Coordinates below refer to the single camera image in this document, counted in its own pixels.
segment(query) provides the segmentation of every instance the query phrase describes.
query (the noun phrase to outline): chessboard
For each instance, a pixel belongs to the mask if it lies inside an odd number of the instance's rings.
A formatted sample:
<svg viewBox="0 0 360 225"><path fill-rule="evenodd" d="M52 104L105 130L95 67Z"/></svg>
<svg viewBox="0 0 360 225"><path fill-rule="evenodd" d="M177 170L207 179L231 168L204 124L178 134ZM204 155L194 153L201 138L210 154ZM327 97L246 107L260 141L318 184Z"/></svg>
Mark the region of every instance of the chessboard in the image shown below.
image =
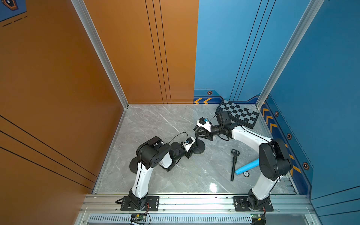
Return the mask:
<svg viewBox="0 0 360 225"><path fill-rule="evenodd" d="M227 100L223 100L216 108L216 112L220 111L226 111L232 121L238 122L251 129L254 128L256 120L259 117L258 112Z"/></svg>

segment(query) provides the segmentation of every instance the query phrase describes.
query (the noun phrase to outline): robotic arm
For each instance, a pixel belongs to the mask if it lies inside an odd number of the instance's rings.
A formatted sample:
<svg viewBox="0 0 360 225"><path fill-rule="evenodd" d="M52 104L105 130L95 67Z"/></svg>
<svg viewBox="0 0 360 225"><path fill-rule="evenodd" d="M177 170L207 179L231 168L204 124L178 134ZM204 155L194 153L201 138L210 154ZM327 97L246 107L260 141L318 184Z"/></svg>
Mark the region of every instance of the robotic arm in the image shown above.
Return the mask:
<svg viewBox="0 0 360 225"><path fill-rule="evenodd" d="M173 142L171 145L164 143L159 137L155 136L136 150L138 170L133 187L129 191L129 201L127 207L141 211L145 208L148 195L148 186L151 174L155 166L160 164L166 171L170 171L181 157L188 159L192 156L192 144L194 138L188 138L185 142Z"/></svg>
<svg viewBox="0 0 360 225"><path fill-rule="evenodd" d="M216 118L219 125L214 126L208 119L200 118L194 128L195 136L212 141L214 135L223 134L228 140L241 141L259 153L261 174L255 186L249 190L247 202L251 210L260 210L269 201L275 184L293 167L285 144L281 139L272 140L239 123L231 123L226 112L216 113Z"/></svg>

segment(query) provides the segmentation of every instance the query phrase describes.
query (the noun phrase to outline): black mounting plate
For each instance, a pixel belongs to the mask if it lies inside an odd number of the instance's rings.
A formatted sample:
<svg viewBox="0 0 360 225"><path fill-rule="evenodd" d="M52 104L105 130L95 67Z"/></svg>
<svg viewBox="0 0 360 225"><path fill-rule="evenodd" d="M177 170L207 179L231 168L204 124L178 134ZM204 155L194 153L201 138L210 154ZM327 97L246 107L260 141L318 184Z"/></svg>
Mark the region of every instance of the black mounting plate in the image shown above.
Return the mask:
<svg viewBox="0 0 360 225"><path fill-rule="evenodd" d="M159 196L147 196L145 207L142 210L135 209L135 205L130 201L129 196L125 196L122 200L121 211L144 211L148 209L147 203L149 203L148 211L158 211L159 210Z"/></svg>
<svg viewBox="0 0 360 225"><path fill-rule="evenodd" d="M247 198L248 198L248 196L234 196L233 197L235 211L237 211L237 212L253 212L249 208ZM270 198L265 203L265 211L266 212L273 212L274 211L274 208L273 208L273 205L271 203Z"/></svg>

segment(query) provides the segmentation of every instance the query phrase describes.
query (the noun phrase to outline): black disc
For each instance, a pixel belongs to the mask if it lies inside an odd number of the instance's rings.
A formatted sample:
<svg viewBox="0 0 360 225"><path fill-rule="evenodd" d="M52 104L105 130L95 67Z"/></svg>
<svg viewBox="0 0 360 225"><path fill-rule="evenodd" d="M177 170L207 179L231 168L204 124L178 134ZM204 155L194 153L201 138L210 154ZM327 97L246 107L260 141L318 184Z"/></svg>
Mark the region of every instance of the black disc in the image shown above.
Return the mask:
<svg viewBox="0 0 360 225"><path fill-rule="evenodd" d="M205 151L205 143L202 140L198 140L198 146L194 143L190 149L193 150L194 154L201 154Z"/></svg>
<svg viewBox="0 0 360 225"><path fill-rule="evenodd" d="M129 168L130 168L130 171L135 174L138 172L138 157L137 156L131 160L131 162L129 164Z"/></svg>

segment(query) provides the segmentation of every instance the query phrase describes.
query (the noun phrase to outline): gray marble surface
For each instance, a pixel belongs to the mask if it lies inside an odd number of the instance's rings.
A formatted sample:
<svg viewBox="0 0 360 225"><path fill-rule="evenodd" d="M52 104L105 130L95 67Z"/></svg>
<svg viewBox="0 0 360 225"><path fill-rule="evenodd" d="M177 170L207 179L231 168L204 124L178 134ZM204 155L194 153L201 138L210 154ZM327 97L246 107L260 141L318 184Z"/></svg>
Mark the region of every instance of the gray marble surface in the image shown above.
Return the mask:
<svg viewBox="0 0 360 225"><path fill-rule="evenodd" d="M189 136L195 136L193 128L201 118L212 118L217 105L130 105L114 147L110 153L105 172L98 182L98 193L128 193L132 188L136 174L129 169L129 162L142 143L154 136L164 142L170 141L175 135L186 131ZM269 136L266 124L261 116L255 124L254 131ZM186 134L179 135L173 141L181 142ZM206 149L202 154L193 154L190 159L183 157L169 172L162 167L154 168L149 182L149 193L238 193L247 194L259 175L258 167L249 170L250 176L235 175L230 181L232 166L232 149L240 151L236 168L258 158L255 150L240 141L231 139L224 141L217 136L213 141L204 140ZM277 184L272 193L288 193L284 182Z"/></svg>

